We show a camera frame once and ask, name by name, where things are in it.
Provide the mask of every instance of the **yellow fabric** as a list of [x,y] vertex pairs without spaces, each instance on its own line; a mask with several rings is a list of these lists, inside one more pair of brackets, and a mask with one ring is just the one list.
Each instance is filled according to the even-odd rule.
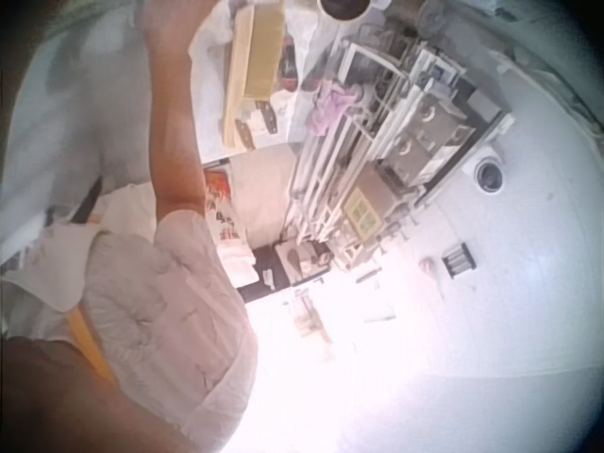
[[69,328],[75,337],[75,341],[79,346],[80,352],[90,362],[94,371],[101,378],[108,380],[112,384],[117,384],[117,379],[103,357],[101,348],[94,339],[79,305],[69,312],[67,321],[69,323]]

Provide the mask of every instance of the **pink cloth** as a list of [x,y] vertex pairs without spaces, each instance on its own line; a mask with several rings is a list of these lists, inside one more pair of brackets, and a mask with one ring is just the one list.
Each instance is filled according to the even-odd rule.
[[346,109],[354,104],[356,98],[355,92],[332,80],[324,80],[314,109],[306,122],[309,133],[317,137],[324,136],[327,130],[340,120]]

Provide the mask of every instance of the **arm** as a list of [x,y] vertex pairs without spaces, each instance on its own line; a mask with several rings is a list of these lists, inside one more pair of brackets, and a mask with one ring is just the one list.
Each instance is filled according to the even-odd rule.
[[189,45],[216,0],[150,0],[144,11],[151,73],[149,164],[158,222],[175,210],[205,215],[205,178],[197,149]]

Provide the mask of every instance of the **hand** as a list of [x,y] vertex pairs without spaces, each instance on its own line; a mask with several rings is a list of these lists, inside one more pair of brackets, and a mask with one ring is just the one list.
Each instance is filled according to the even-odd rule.
[[187,59],[195,33],[220,0],[146,0],[144,40],[152,60]]

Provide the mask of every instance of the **person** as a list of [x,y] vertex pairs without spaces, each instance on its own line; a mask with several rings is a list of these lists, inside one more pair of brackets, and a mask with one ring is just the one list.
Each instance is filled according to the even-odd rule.
[[[258,344],[204,218],[188,54],[216,4],[144,6],[153,243],[57,225],[30,265],[4,278],[3,451],[216,451],[241,421]],[[79,352],[68,322],[75,309],[116,385]]]

